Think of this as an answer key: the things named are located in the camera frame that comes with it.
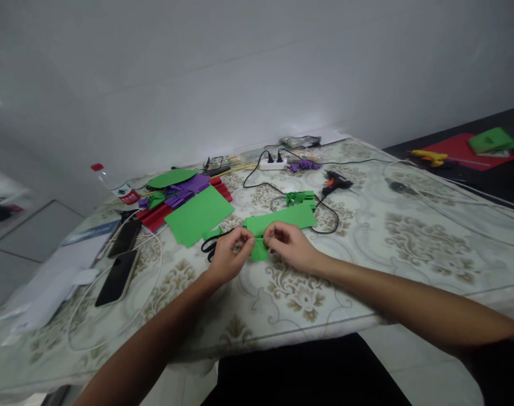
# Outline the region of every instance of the dark table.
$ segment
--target dark table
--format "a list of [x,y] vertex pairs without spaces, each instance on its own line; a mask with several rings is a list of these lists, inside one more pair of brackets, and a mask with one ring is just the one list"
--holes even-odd
[[[480,134],[494,127],[514,129],[514,109],[472,121],[445,131],[440,131],[435,134],[423,136],[402,144],[397,144],[392,147],[384,148],[384,151],[398,157],[399,159],[406,159],[410,156],[406,151],[425,148],[461,133]],[[420,163],[417,158],[414,159],[414,162],[417,164]],[[445,178],[465,180],[466,184],[471,187],[475,187],[480,191],[500,197],[507,201],[514,202],[514,160],[486,171],[478,171],[462,165],[438,170],[428,168],[428,170]]]

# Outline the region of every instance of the hand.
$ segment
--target hand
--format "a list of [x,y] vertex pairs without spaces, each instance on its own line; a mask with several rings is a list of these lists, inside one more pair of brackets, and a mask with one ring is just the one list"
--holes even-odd
[[307,273],[318,273],[328,258],[309,242],[300,228],[280,221],[266,227],[264,243],[271,253],[277,251],[294,268]]
[[236,227],[217,240],[216,252],[207,273],[220,285],[227,283],[240,273],[254,245],[253,233],[246,228]]

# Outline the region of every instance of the smartphone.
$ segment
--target smartphone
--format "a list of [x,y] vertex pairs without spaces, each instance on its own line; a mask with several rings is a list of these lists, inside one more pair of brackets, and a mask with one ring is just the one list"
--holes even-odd
[[137,264],[139,252],[137,250],[119,255],[114,261],[99,297],[95,301],[95,307],[112,305],[125,297],[129,282]]
[[108,253],[108,257],[113,258],[131,251],[141,228],[142,222],[140,220],[132,220],[125,224],[117,235],[116,241]]

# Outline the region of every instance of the table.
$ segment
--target table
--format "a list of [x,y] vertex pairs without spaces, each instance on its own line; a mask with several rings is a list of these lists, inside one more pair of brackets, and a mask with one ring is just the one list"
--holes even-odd
[[[256,157],[261,151],[247,156]],[[310,157],[316,156],[335,162],[391,159],[390,155],[356,139],[310,152]],[[336,258],[470,295],[482,303],[499,303],[514,297],[514,247],[468,231],[414,195],[392,191],[383,177],[385,166],[378,161],[326,165],[326,169],[344,175],[354,186],[327,197],[327,204],[340,218],[336,233],[316,235],[304,230],[310,241]],[[465,198],[456,187],[436,182],[431,174],[405,165],[395,167],[394,176],[406,184]],[[248,216],[269,213],[270,202],[278,195],[269,187],[242,188],[248,174],[240,170],[222,176],[235,207],[221,222],[223,230],[240,225]],[[248,184],[270,182],[284,192],[311,189],[320,196],[324,180],[323,170],[256,171]],[[483,230],[514,239],[514,219],[495,210],[439,197],[432,201]],[[276,200],[274,204],[280,208],[282,202]],[[117,218],[113,209],[122,207],[122,204],[104,204],[80,228],[112,221]],[[332,213],[322,208],[316,211],[316,218],[319,230],[329,230],[334,225]],[[0,346],[0,391],[39,390],[89,380],[140,326],[207,268],[207,254],[200,251],[201,242],[186,249],[176,244],[168,228],[159,234],[159,240],[160,243],[151,239],[142,246],[128,294],[122,302],[95,308],[93,303],[101,281],[78,309],[84,289],[61,307],[49,325],[22,336],[12,345]],[[158,270],[160,250],[164,259]],[[103,259],[97,267],[105,269],[110,263]],[[69,326],[69,318],[75,311]],[[135,321],[119,333],[135,312],[139,312]],[[300,273],[274,254],[268,261],[249,261],[238,277],[214,295],[177,361],[215,359],[337,337],[382,323],[386,323],[383,317],[344,289]],[[0,343],[9,328],[10,324],[0,323]],[[71,346],[81,351],[69,351],[67,337]],[[108,342],[101,345],[102,339]]]

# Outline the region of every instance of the plastic bottle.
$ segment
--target plastic bottle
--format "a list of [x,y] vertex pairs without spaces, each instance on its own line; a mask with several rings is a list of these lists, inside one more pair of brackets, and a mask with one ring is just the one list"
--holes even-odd
[[99,177],[99,180],[103,185],[111,191],[116,197],[119,197],[126,205],[131,205],[140,199],[140,195],[131,188],[123,179],[116,176],[107,175],[104,171],[104,166],[101,164],[95,164],[91,166]]

